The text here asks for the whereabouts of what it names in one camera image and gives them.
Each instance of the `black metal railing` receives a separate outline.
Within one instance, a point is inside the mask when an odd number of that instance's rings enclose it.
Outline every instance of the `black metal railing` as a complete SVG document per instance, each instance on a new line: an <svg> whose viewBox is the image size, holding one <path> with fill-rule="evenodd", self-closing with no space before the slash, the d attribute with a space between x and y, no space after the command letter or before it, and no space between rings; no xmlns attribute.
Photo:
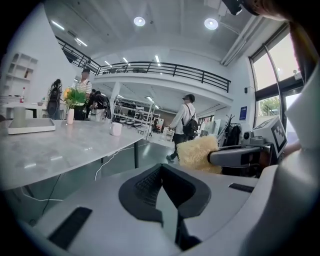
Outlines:
<svg viewBox="0 0 320 256"><path fill-rule="evenodd" d="M229 92L229 83L231 82L222 76L198 68L166 62L157 63L153 61L133 61L130 63L116 63L101 66L98 75L116 73L145 73L158 74L160 76L170 75L173 77L184 77L199 81L202 84L218 87L225 90L227 93Z"/></svg>
<svg viewBox="0 0 320 256"><path fill-rule="evenodd" d="M134 61L130 63L116 63L101 66L69 43L57 36L56 39L71 64L82 69L88 68L95 76L115 73L145 73L158 74L160 76L170 75L173 77L184 77L196 80L202 84L212 85L227 93L229 92L230 80L198 68L166 62L157 63L153 61Z"/></svg>
<svg viewBox="0 0 320 256"><path fill-rule="evenodd" d="M56 39L59 45L61 46L61 49L63 50L66 58L71 64L81 69L85 69L85 68L90 69L90 72L95 76L99 73L101 66L98 63L93 61L87 55L83 54L81 51L78 51L69 43L63 41L59 37L56 36Z"/></svg>

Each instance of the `marble tabletop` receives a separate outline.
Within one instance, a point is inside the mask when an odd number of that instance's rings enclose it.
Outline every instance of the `marble tabletop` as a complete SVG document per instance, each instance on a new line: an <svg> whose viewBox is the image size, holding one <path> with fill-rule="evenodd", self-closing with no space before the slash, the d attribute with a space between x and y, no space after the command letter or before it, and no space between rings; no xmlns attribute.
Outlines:
<svg viewBox="0 0 320 256"><path fill-rule="evenodd" d="M54 131L8 135L11 121L0 123L0 189L9 190L63 174L111 156L144 136L122 127L109 133L107 122L54 120Z"/></svg>

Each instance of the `white mug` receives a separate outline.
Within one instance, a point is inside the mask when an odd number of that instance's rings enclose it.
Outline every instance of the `white mug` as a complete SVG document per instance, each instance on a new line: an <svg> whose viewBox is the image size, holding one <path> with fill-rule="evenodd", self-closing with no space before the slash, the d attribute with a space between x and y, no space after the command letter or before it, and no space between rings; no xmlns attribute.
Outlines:
<svg viewBox="0 0 320 256"><path fill-rule="evenodd" d="M118 122L113 122L111 124L110 134L113 136L119 136L121 134L122 124Z"/></svg>

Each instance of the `beige plush pillow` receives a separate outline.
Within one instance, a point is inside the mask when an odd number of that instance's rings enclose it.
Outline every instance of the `beige plush pillow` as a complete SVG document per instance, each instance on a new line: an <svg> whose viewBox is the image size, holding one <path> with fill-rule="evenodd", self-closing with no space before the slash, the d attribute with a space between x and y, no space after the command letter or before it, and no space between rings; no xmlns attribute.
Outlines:
<svg viewBox="0 0 320 256"><path fill-rule="evenodd" d="M177 145L179 164L193 170L220 174L222 168L208 162L208 154L218 151L218 141L215 136L196 138Z"/></svg>

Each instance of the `green leaves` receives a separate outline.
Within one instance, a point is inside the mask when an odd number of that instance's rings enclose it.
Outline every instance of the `green leaves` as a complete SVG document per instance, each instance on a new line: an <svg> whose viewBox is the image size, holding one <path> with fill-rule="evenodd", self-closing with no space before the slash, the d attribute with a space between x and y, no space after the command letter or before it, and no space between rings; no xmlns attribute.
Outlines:
<svg viewBox="0 0 320 256"><path fill-rule="evenodd" d="M75 88L70 88L68 91L66 98L64 99L65 104L70 108L74 109L75 105L78 103L85 103L86 94L82 91L78 91Z"/></svg>

